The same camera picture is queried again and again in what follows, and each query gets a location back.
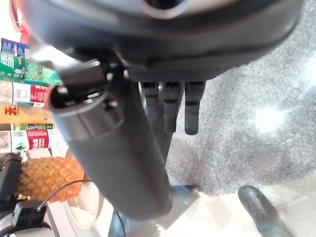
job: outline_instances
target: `red label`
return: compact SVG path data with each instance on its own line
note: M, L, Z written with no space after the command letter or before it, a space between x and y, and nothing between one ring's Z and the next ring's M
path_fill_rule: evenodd
M5 115L18 115L19 108L17 106L6 106L4 109Z
M48 147L49 138L46 130L30 130L26 132L28 134L30 150Z
M31 102L45 103L47 98L47 87L31 85Z

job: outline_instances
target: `black shoe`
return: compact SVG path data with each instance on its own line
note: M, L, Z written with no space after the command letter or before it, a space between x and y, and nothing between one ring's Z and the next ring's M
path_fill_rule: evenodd
M238 190L238 197L262 237L293 237L279 218L276 208L258 189L242 186Z

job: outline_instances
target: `white floor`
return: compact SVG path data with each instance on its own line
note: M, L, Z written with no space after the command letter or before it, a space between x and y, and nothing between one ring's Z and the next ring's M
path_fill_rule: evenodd
M285 225L297 237L316 233L316 174L260 190L277 208ZM256 227L239 202L237 193L201 197L161 237L260 237Z

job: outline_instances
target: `black cable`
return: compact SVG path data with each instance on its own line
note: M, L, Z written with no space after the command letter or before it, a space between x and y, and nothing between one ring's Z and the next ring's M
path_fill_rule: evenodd
M118 211L115 210L115 212L116 212L116 214L117 214L117 216L118 216L118 220L119 220L120 224L122 225L124 237L126 237L125 227L124 227L124 223L123 223L123 221L122 221L122 218L120 217Z
M39 212L43 206L53 197L55 196L58 192L60 192L61 190L63 190L64 188L68 187L69 185L71 184L75 184L75 183L80 183L80 182L93 182L92 180L88 180L88 179L80 179L80 180L75 180L75 181L72 181L72 182L69 182L63 186L61 186L59 189L57 189L55 192L53 192L51 195L49 195L48 198L46 198L42 203L41 205L39 205L39 207L37 208L37 211Z
M83 182L83 183L86 183L86 182L92 182L92 180L88 180L88 179L80 179L80 180L75 180L75 181L71 181L63 186L61 186L59 189L57 189L56 191L54 191L51 195L49 195L48 198L46 198L40 205L39 207L37 208L37 211L39 212L43 206L53 197L55 196L58 192L60 192L61 190L63 190L64 188L68 187L69 185L72 185L72 184L75 184L75 183L80 183L80 182ZM120 222L120 224L122 225L122 229L123 229L123 233L124 233L124 237L126 237L126 232L125 232L125 227L124 227L124 223L122 221L122 218L120 217L118 211L116 211L114 209L114 211L116 212L116 215L118 216L118 220Z

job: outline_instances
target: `pineapple skin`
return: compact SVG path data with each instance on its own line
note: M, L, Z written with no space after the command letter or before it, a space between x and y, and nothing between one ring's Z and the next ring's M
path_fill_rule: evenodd
M44 201L61 186L83 179L84 170L79 162L70 158L40 158L22 163L22 173L16 188L17 195L29 196L30 200ZM72 184L49 200L66 201L75 198L82 183Z

